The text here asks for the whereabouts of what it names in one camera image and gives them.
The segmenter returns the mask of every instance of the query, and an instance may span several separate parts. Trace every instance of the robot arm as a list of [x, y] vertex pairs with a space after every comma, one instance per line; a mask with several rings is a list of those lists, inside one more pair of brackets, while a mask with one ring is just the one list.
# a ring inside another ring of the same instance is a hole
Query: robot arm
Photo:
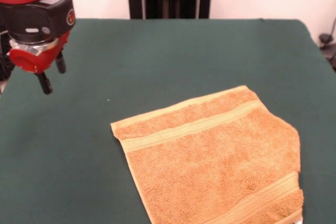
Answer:
[[55, 61], [66, 71], [62, 49], [76, 21], [72, 0], [0, 0], [0, 20], [11, 37], [11, 61], [52, 93], [45, 70]]

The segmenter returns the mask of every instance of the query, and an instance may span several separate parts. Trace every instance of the towel stripe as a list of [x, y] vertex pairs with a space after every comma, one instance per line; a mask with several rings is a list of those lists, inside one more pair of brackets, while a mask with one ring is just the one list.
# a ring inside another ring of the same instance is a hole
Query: towel stripe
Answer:
[[127, 153], [129, 151], [140, 150], [152, 145], [162, 144], [187, 134], [197, 133], [223, 123], [229, 123], [248, 114], [256, 108], [266, 109], [259, 100], [249, 101], [220, 115], [217, 114], [209, 118], [203, 118], [192, 123], [183, 124], [179, 127], [165, 129], [148, 136], [123, 139], [123, 141], [121, 141], [121, 145]]
[[299, 174], [292, 172], [239, 201], [229, 212], [204, 224], [241, 224], [256, 213], [300, 190]]

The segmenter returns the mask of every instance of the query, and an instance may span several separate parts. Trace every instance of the green tablecloth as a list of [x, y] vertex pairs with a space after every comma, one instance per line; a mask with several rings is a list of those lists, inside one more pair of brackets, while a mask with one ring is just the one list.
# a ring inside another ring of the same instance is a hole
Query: green tablecloth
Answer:
[[64, 55], [0, 99], [0, 223], [149, 223], [110, 123], [242, 84], [300, 133], [304, 224], [335, 222], [336, 76], [299, 21], [79, 20]]

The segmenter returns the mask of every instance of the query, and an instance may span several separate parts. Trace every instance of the orange towel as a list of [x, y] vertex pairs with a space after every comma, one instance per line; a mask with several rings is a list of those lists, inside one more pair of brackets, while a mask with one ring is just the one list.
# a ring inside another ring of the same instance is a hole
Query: orange towel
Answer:
[[111, 126], [152, 223], [302, 218], [298, 133], [246, 86]]

